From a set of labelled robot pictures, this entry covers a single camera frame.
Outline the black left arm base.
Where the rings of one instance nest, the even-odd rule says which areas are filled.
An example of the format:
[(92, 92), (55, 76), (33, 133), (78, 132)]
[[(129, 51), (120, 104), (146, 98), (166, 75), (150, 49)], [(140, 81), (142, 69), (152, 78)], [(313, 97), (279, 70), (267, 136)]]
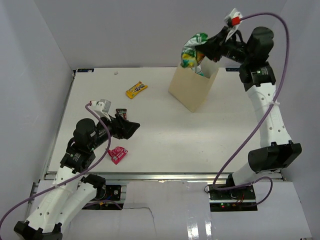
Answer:
[(98, 175), (90, 174), (83, 182), (90, 183), (96, 189), (96, 196), (86, 205), (105, 206), (108, 203), (121, 200), (122, 186), (118, 184), (106, 184), (106, 180)]

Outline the pink candy packet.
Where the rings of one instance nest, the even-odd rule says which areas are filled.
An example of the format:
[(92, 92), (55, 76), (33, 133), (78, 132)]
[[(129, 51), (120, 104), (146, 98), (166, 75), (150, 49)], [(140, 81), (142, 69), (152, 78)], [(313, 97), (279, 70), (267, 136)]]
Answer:
[(117, 146), (114, 149), (109, 149), (107, 153), (110, 156), (111, 161), (117, 165), (127, 155), (128, 150), (124, 147)]

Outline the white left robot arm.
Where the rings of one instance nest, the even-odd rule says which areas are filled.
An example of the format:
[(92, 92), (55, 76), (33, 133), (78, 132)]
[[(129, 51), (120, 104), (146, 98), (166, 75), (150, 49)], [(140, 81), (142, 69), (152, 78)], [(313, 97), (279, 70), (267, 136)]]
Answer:
[(25, 221), (18, 221), (14, 232), (22, 240), (61, 240), (78, 212), (91, 200), (105, 196), (106, 180), (87, 173), (96, 158), (95, 149), (112, 137), (129, 139), (139, 123), (114, 117), (101, 117), (98, 123), (83, 118), (76, 124), (60, 167), (52, 182), (52, 190), (44, 195), (37, 208)]

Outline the teal candy bag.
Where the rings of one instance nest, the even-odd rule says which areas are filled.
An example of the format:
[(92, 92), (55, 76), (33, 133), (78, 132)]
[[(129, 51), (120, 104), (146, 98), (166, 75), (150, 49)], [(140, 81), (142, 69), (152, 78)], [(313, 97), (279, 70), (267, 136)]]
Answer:
[(195, 73), (200, 75), (200, 76), (204, 76), (204, 74), (203, 74), (203, 72), (201, 70), (196, 70)]

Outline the green Skittles packet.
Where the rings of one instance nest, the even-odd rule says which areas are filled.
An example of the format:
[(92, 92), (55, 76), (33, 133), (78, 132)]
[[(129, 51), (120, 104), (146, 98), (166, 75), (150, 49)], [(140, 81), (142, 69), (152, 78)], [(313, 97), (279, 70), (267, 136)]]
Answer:
[(208, 35), (199, 32), (193, 35), (182, 47), (180, 55), (180, 66), (184, 69), (190, 68), (195, 73), (201, 72), (200, 64), (205, 55), (196, 50), (196, 47), (204, 45), (208, 41)]

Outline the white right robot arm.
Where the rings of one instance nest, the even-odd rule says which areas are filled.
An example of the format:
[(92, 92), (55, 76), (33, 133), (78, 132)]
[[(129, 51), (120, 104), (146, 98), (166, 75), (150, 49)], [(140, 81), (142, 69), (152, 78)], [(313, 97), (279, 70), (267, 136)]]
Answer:
[(195, 49), (213, 62), (226, 57), (240, 64), (239, 78), (258, 122), (260, 148), (251, 150), (247, 163), (226, 180), (226, 195), (236, 200), (243, 195), (243, 186), (253, 184), (265, 172), (287, 168), (302, 153), (302, 146), (290, 137), (277, 101), (280, 85), (267, 61), (274, 46), (273, 31), (256, 27), (247, 42), (238, 30), (231, 38), (227, 38), (227, 33), (224, 27)]

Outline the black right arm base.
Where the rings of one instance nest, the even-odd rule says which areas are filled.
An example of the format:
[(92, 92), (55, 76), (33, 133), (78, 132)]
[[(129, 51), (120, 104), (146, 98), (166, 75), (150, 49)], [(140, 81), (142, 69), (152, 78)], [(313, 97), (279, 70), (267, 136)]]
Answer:
[(257, 211), (256, 195), (253, 186), (232, 189), (214, 190), (206, 185), (204, 192), (209, 195), (210, 211), (213, 212), (248, 212)]

